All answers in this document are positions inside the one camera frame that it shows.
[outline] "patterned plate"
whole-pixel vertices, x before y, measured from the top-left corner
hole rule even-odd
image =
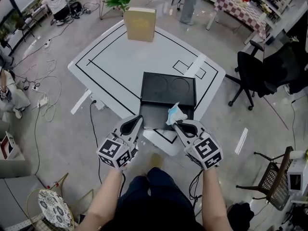
[[[62,197],[51,190],[40,190],[38,196],[39,207],[49,222],[58,228],[71,226],[71,213]]]

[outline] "black box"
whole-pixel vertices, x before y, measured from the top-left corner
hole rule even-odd
[[[173,130],[166,124],[168,109],[179,102],[179,108],[193,119],[196,106],[195,78],[143,73],[139,114],[145,128]]]

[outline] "checkered tablecloth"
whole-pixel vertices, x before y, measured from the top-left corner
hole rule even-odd
[[[243,21],[245,24],[257,31],[262,39],[265,39],[266,23],[258,21],[262,11],[250,3],[247,3],[244,6],[240,6],[238,3],[236,3],[236,1],[237,0],[217,0],[214,3],[214,8],[216,11],[226,11],[237,19]]]

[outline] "tan book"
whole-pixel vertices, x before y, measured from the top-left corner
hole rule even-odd
[[[156,22],[156,9],[130,7],[124,13],[128,39],[152,42]]]

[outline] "black and white marker cube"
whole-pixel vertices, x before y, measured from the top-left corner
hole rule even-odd
[[[97,154],[103,163],[117,169],[121,168],[131,159],[129,146],[108,138],[98,148]]]
[[[204,134],[194,145],[185,149],[187,156],[205,170],[223,159],[222,150],[209,134]]]

